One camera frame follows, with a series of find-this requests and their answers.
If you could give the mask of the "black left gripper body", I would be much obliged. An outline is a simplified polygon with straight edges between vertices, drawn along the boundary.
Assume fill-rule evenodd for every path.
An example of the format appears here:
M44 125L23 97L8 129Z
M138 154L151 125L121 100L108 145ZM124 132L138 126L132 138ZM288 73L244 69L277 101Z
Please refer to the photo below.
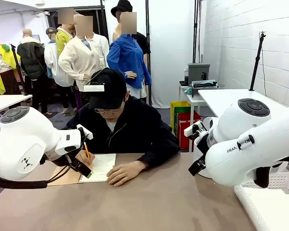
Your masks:
M57 165L59 167L69 166L72 163L73 158L74 158L74 156L72 154L65 154L65 155L60 156L59 158L57 158L55 160L51 160L49 157L45 156L45 159L47 161L53 162L55 165Z

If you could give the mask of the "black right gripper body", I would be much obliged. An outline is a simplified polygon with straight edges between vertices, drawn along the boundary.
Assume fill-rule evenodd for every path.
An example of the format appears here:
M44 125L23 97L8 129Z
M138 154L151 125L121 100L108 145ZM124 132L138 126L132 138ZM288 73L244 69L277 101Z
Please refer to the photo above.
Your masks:
M208 131L201 132L200 135L194 141L194 154L196 159L205 156L207 151L209 150L207 144L207 137L209 135Z

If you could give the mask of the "person's right hand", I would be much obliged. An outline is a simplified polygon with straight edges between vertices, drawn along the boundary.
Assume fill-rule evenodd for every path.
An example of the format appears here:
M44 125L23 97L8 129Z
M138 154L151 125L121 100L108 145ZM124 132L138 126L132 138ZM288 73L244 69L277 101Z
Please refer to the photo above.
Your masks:
M95 155L85 150L80 150L75 158L85 164L89 169L92 169L92 162L95 158Z

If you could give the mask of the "person's left hand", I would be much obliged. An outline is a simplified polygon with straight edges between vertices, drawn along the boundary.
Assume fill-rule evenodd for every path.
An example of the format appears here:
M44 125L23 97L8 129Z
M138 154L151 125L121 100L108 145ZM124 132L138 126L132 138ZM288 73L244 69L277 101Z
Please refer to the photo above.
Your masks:
M107 182L114 187L121 186L129 180L137 177L141 171L146 169L148 164L142 161L133 161L113 167L107 173Z

